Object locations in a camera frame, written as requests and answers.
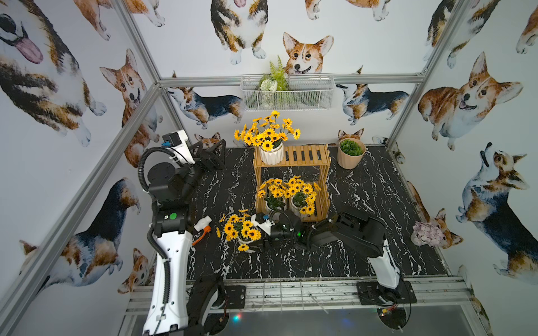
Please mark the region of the tan pot green plant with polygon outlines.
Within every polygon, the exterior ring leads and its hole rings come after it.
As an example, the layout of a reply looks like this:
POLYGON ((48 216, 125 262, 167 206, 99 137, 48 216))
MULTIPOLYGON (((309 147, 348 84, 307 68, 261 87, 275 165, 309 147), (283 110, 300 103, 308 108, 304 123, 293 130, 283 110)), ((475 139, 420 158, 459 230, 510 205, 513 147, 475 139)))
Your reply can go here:
POLYGON ((342 139, 338 144, 337 160, 343 169, 354 169, 367 152, 367 147, 358 139, 342 139))

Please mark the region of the green fern white flower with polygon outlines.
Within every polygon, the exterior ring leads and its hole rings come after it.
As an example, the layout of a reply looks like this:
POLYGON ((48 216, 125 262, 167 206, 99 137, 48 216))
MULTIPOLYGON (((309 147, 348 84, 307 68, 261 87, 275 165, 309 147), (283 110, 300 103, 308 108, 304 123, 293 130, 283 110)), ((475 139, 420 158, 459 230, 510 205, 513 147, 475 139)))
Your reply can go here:
POLYGON ((269 93, 289 91, 287 73, 280 56, 276 63, 270 62, 270 73, 262 76, 256 89, 269 93))

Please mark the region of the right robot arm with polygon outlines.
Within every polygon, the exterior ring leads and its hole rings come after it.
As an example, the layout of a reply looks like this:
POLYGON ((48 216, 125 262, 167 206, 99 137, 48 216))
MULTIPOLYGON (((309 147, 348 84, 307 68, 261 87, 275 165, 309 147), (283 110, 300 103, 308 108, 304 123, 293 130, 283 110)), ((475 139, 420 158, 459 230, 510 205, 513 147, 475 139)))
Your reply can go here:
POLYGON ((270 242, 290 241, 306 252, 340 241, 368 260, 381 291, 394 293, 401 286, 402 275, 392 257, 385 226, 365 211, 347 207, 331 218, 306 225, 290 210, 273 210, 261 224, 266 226, 263 230, 270 242))

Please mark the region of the pink succulent plant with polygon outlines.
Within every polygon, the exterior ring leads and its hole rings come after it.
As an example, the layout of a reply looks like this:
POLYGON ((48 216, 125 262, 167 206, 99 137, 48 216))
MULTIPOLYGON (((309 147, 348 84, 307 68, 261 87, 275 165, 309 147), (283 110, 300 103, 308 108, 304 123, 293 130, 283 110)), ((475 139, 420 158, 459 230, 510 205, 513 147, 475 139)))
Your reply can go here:
POLYGON ((445 238, 438 224, 426 222, 416 222, 411 234, 411 241, 416 246, 441 246, 445 238))

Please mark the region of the sunflower pot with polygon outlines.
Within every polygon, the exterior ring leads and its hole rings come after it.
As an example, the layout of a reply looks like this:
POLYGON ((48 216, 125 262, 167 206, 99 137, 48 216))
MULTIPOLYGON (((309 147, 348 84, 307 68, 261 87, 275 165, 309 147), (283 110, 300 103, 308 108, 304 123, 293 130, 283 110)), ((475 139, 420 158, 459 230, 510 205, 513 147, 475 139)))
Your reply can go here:
POLYGON ((287 210, 288 186, 283 179, 269 179, 256 188, 256 211, 269 214, 273 210, 287 210))
POLYGON ((301 219, 312 218, 316 213, 315 202, 321 186, 316 182, 305 182, 300 176, 293 176, 286 184, 291 211, 301 219))
POLYGON ((301 130, 294 127, 290 118, 279 120, 280 112, 272 111, 269 116, 255 118, 250 126, 234 131, 234 140, 258 150, 260 159, 266 165, 277 165, 284 160, 284 143, 290 139, 299 140, 301 130))
POLYGON ((239 252, 255 253, 254 244, 261 241, 262 233, 254 224, 249 210, 241 209, 237 213, 221 216, 217 237, 235 243, 239 252))

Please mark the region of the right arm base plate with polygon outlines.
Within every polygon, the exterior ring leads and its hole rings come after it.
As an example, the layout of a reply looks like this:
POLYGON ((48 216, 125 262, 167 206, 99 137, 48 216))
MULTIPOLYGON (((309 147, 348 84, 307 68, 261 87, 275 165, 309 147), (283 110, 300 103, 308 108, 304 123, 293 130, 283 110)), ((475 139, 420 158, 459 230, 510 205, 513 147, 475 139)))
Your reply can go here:
POLYGON ((395 289, 383 287, 377 281, 358 282, 356 286, 359 300, 363 305, 391 307, 417 302, 411 283, 402 279, 395 289))

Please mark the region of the aluminium front rail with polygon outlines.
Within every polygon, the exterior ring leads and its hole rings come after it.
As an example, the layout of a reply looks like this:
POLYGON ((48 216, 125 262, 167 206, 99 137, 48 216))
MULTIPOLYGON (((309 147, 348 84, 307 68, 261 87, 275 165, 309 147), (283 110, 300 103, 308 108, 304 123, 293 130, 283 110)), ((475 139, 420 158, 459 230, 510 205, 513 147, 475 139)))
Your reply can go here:
MULTIPOLYGON (((211 308, 213 314, 229 312, 286 312, 336 309, 377 308, 371 302, 361 303, 357 284, 367 278, 291 281, 227 281, 229 286, 243 286, 244 302, 239 306, 211 308)), ((469 305, 472 293, 462 277, 411 277, 411 291, 417 302, 400 304, 404 308, 437 305, 469 305)))

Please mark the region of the white orange spray nozzle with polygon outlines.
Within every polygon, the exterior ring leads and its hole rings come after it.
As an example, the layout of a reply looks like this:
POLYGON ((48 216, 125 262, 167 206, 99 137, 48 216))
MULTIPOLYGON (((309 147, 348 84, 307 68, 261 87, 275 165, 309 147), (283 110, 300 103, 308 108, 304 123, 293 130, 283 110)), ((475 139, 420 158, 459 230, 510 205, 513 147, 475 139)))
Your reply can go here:
POLYGON ((197 245, 200 241, 202 241, 210 232, 211 227, 210 224, 212 222, 212 218, 210 216, 206 216, 201 218, 197 224, 195 224, 194 229, 197 232, 202 232, 202 235, 199 236, 193 243, 192 246, 197 245))

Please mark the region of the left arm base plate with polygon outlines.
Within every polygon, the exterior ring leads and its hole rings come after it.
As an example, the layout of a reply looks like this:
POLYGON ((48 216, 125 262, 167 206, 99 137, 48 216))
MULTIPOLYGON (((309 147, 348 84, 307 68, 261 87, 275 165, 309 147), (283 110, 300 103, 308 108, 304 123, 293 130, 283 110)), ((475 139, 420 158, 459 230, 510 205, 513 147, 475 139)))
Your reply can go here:
POLYGON ((246 300, 246 286, 225 285, 217 288, 217 292, 212 299, 212 309, 243 309, 246 300))

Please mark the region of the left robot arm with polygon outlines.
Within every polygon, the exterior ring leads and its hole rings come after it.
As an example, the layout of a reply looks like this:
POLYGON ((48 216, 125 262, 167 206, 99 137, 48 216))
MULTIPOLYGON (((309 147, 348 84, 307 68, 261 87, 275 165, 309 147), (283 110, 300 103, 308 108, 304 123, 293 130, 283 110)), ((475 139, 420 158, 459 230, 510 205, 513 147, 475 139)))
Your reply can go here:
POLYGON ((186 288, 187 262, 193 243, 191 198, 210 172, 225 167, 226 142, 210 148, 198 142, 169 140, 143 152, 138 178, 151 197, 147 240, 157 253, 154 288, 143 335, 206 335, 206 317, 214 305, 228 301, 219 275, 203 277, 186 288))

